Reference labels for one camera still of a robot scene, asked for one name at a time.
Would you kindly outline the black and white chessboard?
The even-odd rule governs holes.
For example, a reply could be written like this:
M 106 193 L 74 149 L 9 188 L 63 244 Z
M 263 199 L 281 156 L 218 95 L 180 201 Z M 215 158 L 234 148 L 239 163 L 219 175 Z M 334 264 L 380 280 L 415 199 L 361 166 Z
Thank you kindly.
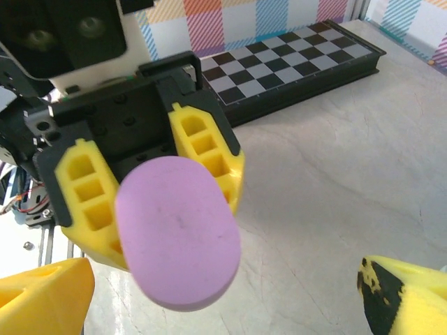
M 202 59 L 236 127 L 378 72 L 385 51 L 326 20 Z

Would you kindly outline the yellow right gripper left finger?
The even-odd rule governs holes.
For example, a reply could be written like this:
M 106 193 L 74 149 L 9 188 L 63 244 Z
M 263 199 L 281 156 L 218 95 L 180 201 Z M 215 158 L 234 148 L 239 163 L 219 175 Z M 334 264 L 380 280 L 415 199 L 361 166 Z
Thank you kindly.
M 0 335 L 81 335 L 94 288 L 86 258 L 0 278 Z

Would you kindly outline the purple earbud charging case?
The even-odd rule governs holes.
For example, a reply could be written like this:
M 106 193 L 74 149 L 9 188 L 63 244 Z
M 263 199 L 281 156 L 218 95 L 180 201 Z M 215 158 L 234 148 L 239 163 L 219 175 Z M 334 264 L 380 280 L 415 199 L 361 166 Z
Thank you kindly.
M 174 311 L 197 311 L 227 291 L 241 258 L 235 217 L 214 177 L 163 156 L 121 182 L 115 215 L 125 261 L 142 292 Z

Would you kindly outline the aluminium frame post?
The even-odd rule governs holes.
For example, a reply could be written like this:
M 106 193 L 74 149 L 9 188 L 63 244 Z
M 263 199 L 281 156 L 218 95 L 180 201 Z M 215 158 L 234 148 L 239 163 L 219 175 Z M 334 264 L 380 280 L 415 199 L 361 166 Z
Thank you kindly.
M 367 14 L 371 0 L 352 0 L 352 9 L 350 11 L 349 19 L 364 20 Z

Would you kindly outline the long aluminium base rail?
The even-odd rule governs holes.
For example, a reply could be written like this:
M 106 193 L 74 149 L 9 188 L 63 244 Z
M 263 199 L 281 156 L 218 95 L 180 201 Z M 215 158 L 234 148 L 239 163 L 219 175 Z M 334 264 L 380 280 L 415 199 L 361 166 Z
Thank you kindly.
M 25 216 L 24 224 L 32 232 L 37 233 L 38 241 L 33 244 L 30 241 L 26 241 L 24 249 L 37 252 L 38 267 L 86 256 L 78 246 L 65 237 L 56 223 L 57 221 L 50 208 L 44 209 L 39 214 Z

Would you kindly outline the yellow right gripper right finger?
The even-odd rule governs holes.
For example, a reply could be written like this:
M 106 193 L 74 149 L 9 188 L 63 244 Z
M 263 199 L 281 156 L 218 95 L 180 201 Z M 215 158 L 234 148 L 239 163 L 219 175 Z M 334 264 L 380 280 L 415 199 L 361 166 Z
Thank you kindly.
M 447 335 L 447 272 L 368 255 L 357 289 L 373 335 Z

